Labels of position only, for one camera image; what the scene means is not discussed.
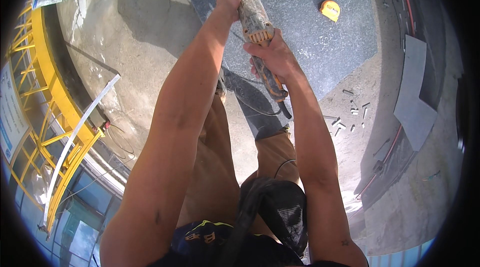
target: concrete floor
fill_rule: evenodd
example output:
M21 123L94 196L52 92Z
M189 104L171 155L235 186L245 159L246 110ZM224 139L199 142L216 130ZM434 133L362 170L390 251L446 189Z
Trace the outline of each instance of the concrete floor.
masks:
M334 136L337 127L331 126L332 120L326 120L333 136L339 183L349 216L362 206L355 198L372 176L376 162L373 154L388 138L393 139L399 126L393 110L404 53L399 42L397 13L393 6L386 7L382 2L372 0L377 54L319 101L324 115L340 116L347 127ZM64 38L72 46L69 53L90 96L94 98L99 94L113 78L113 72L121 74L115 89L102 100L101 108L112 124L124 131L124 138L120 138L120 132L113 129L118 142L138 156L149 132L159 90L201 27L190 0L65 0L57 5L57 10ZM459 73L455 69L457 66L451 68L446 78ZM404 250L430 240L445 219L456 191L454 177L459 170L447 171L449 166L456 166L457 160L451 149L452 143L456 143L452 133L455 128L452 110L455 98L452 96L456 86L451 80L445 80L444 85L449 95L440 101L437 123L421 150L423 154L420 152L416 160L424 163L436 156L435 151L447 152L447 159L441 166L445 174L452 174L452 180L442 177L440 183L437 179L424 182L416 176L414 168L409 168L380 201L357 214L350 221L352 236L359 244L367 246L369 255ZM342 93L343 89L352 91L355 96L347 96ZM357 107L370 103L365 120L362 112L351 115L351 100ZM235 174L241 184L258 167L257 150L247 121L231 92L227 94L225 110ZM354 132L350 132L352 125L355 125ZM294 123L290 126L294 132ZM124 162L129 160L108 136L103 140L119 157L125 158ZM134 164L135 159L127 163L129 168ZM434 165L425 167L422 176L430 175Z

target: person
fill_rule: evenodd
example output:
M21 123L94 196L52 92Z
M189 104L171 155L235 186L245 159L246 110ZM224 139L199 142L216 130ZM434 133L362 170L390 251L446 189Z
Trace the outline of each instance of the person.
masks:
M103 233L102 267L215 265L235 226L240 191L227 115L217 89L225 43L239 18L240 1L216 0L216 7L165 79L123 201ZM277 171L277 179L298 183L300 178L307 199L313 266L367 266L350 237L327 125L282 32L275 29L269 47L246 43L244 49L262 58L286 85L295 115L296 143L294 148L284 130L255 141L258 170L245 183L259 176L275 177ZM257 216L235 266L303 266L296 253L271 236Z

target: angle grinder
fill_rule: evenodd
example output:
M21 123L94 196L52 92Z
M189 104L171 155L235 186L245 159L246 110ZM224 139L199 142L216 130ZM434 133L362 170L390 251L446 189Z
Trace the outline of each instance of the angle grinder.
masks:
M238 7L238 17L242 25L245 41L267 47L270 45L274 35L274 27L267 16L267 12L261 0L241 0ZM284 100L288 92L283 88L275 74L268 70L264 60L252 56L253 65L257 69L265 88L270 97L278 103L278 107L287 119L292 115L287 110Z

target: sign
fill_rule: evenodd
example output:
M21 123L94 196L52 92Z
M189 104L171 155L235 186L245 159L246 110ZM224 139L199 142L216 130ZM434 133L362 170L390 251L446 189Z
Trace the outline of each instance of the sign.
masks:
M10 166L30 130L19 99L12 67L7 62L0 73L0 146Z

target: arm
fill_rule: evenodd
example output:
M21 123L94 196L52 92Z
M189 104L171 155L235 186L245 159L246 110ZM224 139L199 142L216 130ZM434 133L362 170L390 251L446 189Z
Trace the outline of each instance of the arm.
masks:
M308 80L294 55L275 29L269 47L247 43L245 50L261 57L286 85L295 116L297 167L307 196L309 249L313 261L367 266L351 240L338 180L337 156L327 125Z
M165 79L147 141L103 234L103 266L146 266L170 247L240 0L217 0Z

